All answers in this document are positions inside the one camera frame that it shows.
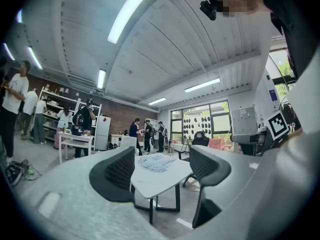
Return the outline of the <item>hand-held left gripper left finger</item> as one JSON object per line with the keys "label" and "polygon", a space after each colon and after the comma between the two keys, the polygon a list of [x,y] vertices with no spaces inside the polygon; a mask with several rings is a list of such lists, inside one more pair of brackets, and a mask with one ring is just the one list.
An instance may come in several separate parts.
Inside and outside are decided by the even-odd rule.
{"label": "hand-held left gripper left finger", "polygon": [[21,196],[33,222],[55,240],[159,240],[135,209],[133,147],[58,165]]}

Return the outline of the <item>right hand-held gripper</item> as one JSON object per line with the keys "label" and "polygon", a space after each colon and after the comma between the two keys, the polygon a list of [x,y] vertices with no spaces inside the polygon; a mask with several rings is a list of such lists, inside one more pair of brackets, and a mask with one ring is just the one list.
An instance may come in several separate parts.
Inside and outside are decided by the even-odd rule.
{"label": "right hand-held gripper", "polygon": [[238,144],[259,144],[259,155],[262,157],[265,152],[280,148],[288,139],[289,133],[289,124],[279,110],[265,121],[265,125],[259,128],[259,133],[232,134],[230,140]]}

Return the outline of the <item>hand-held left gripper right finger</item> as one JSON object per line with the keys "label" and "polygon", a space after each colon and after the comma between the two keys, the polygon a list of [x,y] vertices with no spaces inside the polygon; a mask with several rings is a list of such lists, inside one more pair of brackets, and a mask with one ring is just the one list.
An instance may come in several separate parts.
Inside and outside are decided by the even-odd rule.
{"label": "hand-held left gripper right finger", "polygon": [[234,202],[261,159],[200,145],[191,146],[189,163],[200,185],[193,229],[207,223]]}

